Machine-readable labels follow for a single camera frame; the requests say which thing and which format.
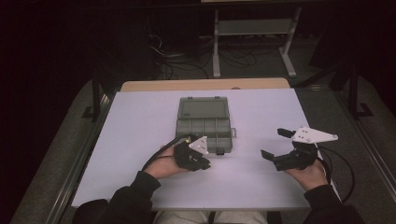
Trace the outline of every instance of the gray floor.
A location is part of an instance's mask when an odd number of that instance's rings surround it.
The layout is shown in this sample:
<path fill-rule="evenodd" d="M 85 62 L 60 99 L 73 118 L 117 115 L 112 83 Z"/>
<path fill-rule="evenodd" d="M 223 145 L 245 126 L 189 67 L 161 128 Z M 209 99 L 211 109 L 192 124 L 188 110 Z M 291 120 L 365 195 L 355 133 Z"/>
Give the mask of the gray floor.
<path fill-rule="evenodd" d="M 231 77 L 284 77 L 290 84 L 299 83 L 313 76 L 320 69 L 308 66 L 309 60 L 318 40 L 314 37 L 308 39 L 296 38 L 290 49 L 290 58 L 297 72 L 296 78 L 287 77 L 286 69 L 276 50 L 277 43 L 281 41 L 275 37 L 260 39 L 243 38 L 233 42 L 224 40 L 221 53 L 227 59 L 220 59 L 221 78 Z M 240 46 L 249 43 L 250 47 Z M 184 64 L 191 58 L 177 58 L 169 60 L 173 65 L 172 79 L 205 78 L 211 77 L 212 63 L 210 53 L 204 54 L 200 60 Z M 171 72 L 168 66 L 164 72 Z M 325 77 L 306 89 L 296 90 L 303 106 L 308 122 L 312 128 L 329 133 L 337 133 L 339 140 L 323 146 L 330 147 L 342 154 L 352 165 L 356 174 L 356 187 L 347 203 L 356 206 L 366 223 L 396 223 L 396 204 L 393 201 L 383 176 L 375 168 L 373 158 L 367 149 L 366 142 L 356 130 L 358 126 L 367 132 L 370 143 L 378 149 L 390 172 L 396 172 L 396 153 L 393 150 L 396 139 L 396 119 L 382 104 L 373 86 L 360 79 L 359 102 L 366 103 L 373 117 L 361 118 L 359 122 L 350 119 L 346 112 L 344 92 L 333 92 L 327 88 L 331 76 Z M 80 91 L 74 103 L 70 106 L 64 123 L 54 138 L 46 158 L 38 170 L 35 179 L 27 190 L 21 205 L 15 214 L 12 223 L 45 223 L 50 209 L 55 204 L 57 195 L 62 188 L 64 180 L 73 165 L 80 150 L 80 146 L 92 127 L 90 119 L 81 116 L 86 106 L 91 105 L 91 83 Z M 350 187 L 350 174 L 342 161 L 329 153 L 334 165 L 333 180 L 341 197 L 344 197 Z M 60 223 L 71 223 L 75 209 L 67 206 Z M 282 212 L 283 223 L 302 223 L 307 211 Z"/>

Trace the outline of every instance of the table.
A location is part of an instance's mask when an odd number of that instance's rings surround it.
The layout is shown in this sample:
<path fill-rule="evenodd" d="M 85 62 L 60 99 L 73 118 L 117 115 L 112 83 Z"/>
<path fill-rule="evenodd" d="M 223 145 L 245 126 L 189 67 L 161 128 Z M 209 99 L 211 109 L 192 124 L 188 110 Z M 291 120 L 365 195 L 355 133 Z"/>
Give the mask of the table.
<path fill-rule="evenodd" d="M 276 129 L 308 125 L 294 90 L 286 84 L 283 78 L 125 83 L 110 108 L 72 206 L 110 199 L 117 189 L 132 183 L 146 160 L 175 137 L 180 97 L 219 95 L 228 97 L 231 125 L 237 132 L 232 152 L 207 156 L 212 167 L 206 171 L 161 180 L 163 186 L 152 197 L 153 210 L 308 207 L 298 183 L 277 172 L 260 153 L 260 149 L 276 156 L 289 153 L 290 139 L 278 136 Z M 234 87 L 241 90 L 229 90 Z"/>

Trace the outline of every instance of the desk leg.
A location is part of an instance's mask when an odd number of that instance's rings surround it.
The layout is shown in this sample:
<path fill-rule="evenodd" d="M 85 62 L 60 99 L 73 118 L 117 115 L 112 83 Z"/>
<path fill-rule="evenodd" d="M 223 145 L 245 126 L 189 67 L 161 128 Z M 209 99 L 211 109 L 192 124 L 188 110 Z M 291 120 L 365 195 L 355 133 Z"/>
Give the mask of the desk leg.
<path fill-rule="evenodd" d="M 296 27 L 297 27 L 298 19 L 300 18 L 300 13 L 301 13 L 301 8 L 297 7 L 294 12 L 293 20 L 290 23 L 290 28 L 289 28 L 288 36 L 286 39 L 286 43 L 283 47 L 279 48 L 279 53 L 282 56 L 282 60 L 283 60 L 283 63 L 285 64 L 286 70 L 288 70 L 289 77 L 297 77 L 297 74 L 294 70 L 293 64 L 290 61 L 288 52 L 289 52 L 290 44 L 293 39 Z"/>
<path fill-rule="evenodd" d="M 215 33 L 213 36 L 213 77 L 220 77 L 220 63 L 219 63 L 219 11 L 215 11 Z"/>

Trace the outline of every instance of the person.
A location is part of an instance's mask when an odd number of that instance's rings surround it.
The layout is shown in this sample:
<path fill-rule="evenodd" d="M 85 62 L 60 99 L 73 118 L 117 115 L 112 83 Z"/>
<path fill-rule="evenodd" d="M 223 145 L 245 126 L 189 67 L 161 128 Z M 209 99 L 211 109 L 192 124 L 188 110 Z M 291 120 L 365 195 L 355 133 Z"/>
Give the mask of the person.
<path fill-rule="evenodd" d="M 150 198 L 153 192 L 161 186 L 158 179 L 188 172 L 176 165 L 171 157 L 173 150 L 173 147 L 169 147 L 160 155 L 161 159 L 155 160 L 145 171 L 137 172 L 131 186 L 118 189 L 108 204 L 102 201 L 102 204 L 106 206 L 102 206 L 98 223 L 151 223 L 152 202 Z M 327 182 L 319 161 L 315 161 L 313 165 L 303 170 L 291 169 L 285 172 L 297 180 L 306 191 L 304 196 L 311 206 L 311 212 L 305 220 L 306 224 L 364 223 L 353 206 L 343 205 L 340 202 L 332 185 Z M 209 212 L 205 211 L 159 212 L 154 223 L 207 223 L 208 215 Z M 242 214 L 241 212 L 223 212 L 215 217 L 215 223 L 266 223 L 266 220 L 264 214 L 259 212 L 242 212 Z"/>

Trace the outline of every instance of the white table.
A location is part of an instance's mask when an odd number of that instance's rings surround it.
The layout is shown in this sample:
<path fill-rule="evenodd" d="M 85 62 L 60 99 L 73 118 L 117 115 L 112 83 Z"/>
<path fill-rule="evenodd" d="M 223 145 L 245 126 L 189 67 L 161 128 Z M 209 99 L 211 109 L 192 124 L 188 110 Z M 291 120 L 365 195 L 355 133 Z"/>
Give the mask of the white table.
<path fill-rule="evenodd" d="M 231 153 L 208 156 L 210 169 L 160 180 L 163 186 L 152 197 L 153 210 L 308 207 L 298 183 L 277 172 L 260 153 L 289 153 L 290 139 L 277 135 L 276 129 L 308 125 L 293 89 L 117 93 L 72 206 L 110 199 L 130 185 L 149 157 L 175 137 L 179 98 L 186 96 L 228 97 L 237 137 Z"/>

